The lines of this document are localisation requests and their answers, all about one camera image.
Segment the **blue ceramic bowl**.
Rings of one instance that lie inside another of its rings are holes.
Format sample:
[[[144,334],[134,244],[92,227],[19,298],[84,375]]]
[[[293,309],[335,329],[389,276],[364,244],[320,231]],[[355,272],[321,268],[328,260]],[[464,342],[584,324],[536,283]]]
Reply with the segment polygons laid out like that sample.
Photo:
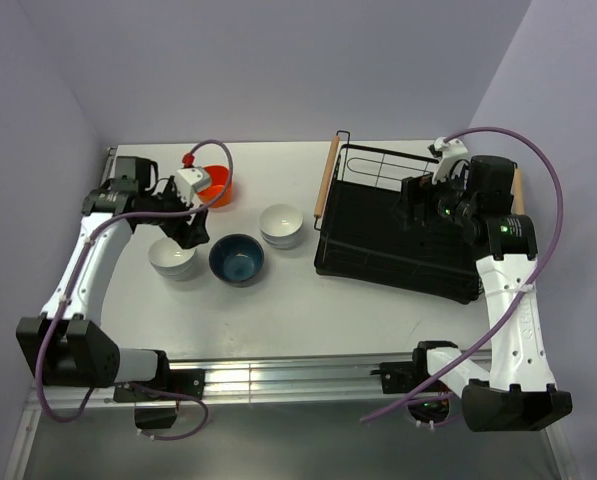
[[[209,267],[213,275],[227,285],[245,287],[257,281],[264,262],[262,245],[246,234],[220,238],[210,249]]]

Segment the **orange bowl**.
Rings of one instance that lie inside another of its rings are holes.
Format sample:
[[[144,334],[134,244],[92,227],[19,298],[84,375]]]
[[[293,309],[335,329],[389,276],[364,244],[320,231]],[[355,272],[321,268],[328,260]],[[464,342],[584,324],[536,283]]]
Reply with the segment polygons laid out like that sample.
[[[213,208],[221,208],[229,205],[232,199],[232,183],[227,182],[229,176],[229,169],[222,165],[208,165],[205,167],[206,172],[211,179],[211,185],[200,191],[197,196],[203,204],[208,204],[215,199],[227,187],[223,196],[212,205]]]

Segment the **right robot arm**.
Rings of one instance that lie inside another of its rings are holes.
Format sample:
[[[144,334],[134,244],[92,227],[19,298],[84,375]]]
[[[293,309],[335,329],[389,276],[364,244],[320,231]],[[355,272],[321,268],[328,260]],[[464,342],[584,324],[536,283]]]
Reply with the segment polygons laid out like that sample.
[[[475,156],[460,174],[401,182],[395,208],[405,226],[433,221],[457,226],[470,246],[489,318],[491,366],[484,370],[451,342],[422,342],[411,365],[413,383],[442,382],[457,394],[473,432],[539,431],[569,415],[573,400],[556,384],[547,360],[535,277],[539,257],[534,225],[512,211],[516,165]]]

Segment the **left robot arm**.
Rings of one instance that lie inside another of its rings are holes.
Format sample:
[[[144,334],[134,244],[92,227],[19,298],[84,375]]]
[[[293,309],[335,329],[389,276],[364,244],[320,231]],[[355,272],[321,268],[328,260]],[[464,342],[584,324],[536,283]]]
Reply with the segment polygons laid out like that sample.
[[[173,386],[161,350],[119,347],[101,328],[105,295],[117,261],[139,225],[155,225],[181,248],[205,244],[205,212],[191,214],[195,194],[210,186],[202,168],[186,166],[156,188],[156,162],[120,156],[113,177],[84,199],[76,246],[51,298],[16,329],[40,386],[104,388],[137,382],[150,399]]]

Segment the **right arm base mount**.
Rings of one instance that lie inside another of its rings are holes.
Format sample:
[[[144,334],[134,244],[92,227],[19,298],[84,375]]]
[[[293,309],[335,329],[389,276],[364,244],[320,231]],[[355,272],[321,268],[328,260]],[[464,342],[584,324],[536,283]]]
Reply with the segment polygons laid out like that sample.
[[[406,394],[424,380],[424,375],[416,372],[413,361],[383,362],[372,374],[380,377],[385,395]],[[408,406],[408,411],[416,420],[441,422],[449,416],[450,400],[425,400]]]

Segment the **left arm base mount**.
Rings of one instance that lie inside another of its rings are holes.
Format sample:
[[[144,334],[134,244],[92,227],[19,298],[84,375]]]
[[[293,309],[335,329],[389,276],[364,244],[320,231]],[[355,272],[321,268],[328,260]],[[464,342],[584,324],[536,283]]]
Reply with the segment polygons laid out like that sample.
[[[163,384],[155,380],[133,382],[115,387],[115,403],[134,404],[134,423],[143,433],[170,431],[182,418],[181,403],[190,401],[201,407],[203,417],[190,435],[200,431],[209,420],[209,410],[202,401],[205,370],[176,370],[167,375]]]

